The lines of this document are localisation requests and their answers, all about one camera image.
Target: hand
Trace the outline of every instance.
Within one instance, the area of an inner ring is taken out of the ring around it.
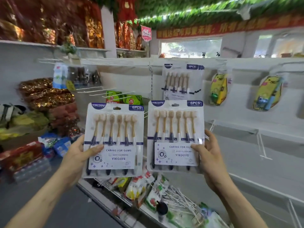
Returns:
[[[92,157],[104,148],[104,145],[97,145],[83,152],[85,136],[81,135],[69,148],[63,157],[61,165],[56,174],[66,184],[67,188],[73,186],[81,177],[82,169],[89,157]]]
[[[215,135],[209,130],[205,130],[205,134],[209,137],[209,140],[205,139],[205,145],[192,143],[191,147],[200,154],[207,185],[219,195],[223,188],[229,187],[233,182]]]

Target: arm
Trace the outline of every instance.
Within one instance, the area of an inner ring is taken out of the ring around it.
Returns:
[[[45,225],[60,196],[78,182],[85,161],[103,149],[103,145],[98,145],[82,152],[83,141],[82,135],[70,146],[59,169],[5,228],[42,228]]]
[[[231,180],[214,134],[205,130],[205,145],[192,144],[198,151],[208,186],[219,196],[235,228],[267,228],[258,212]]]

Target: red banner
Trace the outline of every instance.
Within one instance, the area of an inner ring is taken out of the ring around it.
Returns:
[[[251,19],[241,22],[216,23],[211,25],[185,27],[181,29],[157,30],[157,38],[165,39],[178,37],[222,35],[226,33],[234,33],[240,31],[268,30],[297,26],[304,26],[304,16],[289,14],[276,17]]]
[[[145,42],[151,41],[152,39],[152,32],[151,28],[146,27],[146,26],[141,26],[141,37]]]

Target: shopping aisle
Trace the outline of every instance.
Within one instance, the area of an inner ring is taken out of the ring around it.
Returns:
[[[61,159],[51,162],[52,172],[22,185],[0,183],[0,227],[17,213],[25,203],[47,182],[60,165]],[[112,217],[76,186],[63,194],[45,228],[111,227],[121,228]]]

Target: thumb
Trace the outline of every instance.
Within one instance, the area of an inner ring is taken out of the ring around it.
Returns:
[[[211,155],[211,153],[202,144],[192,143],[191,148],[194,149],[195,151],[197,151],[200,154],[201,159],[202,159],[203,162],[206,162]]]
[[[100,153],[104,148],[104,145],[96,145],[90,149],[88,149],[87,151],[84,151],[82,152],[82,157],[83,157],[83,160],[86,160],[88,159],[89,157],[92,157],[98,153]]]

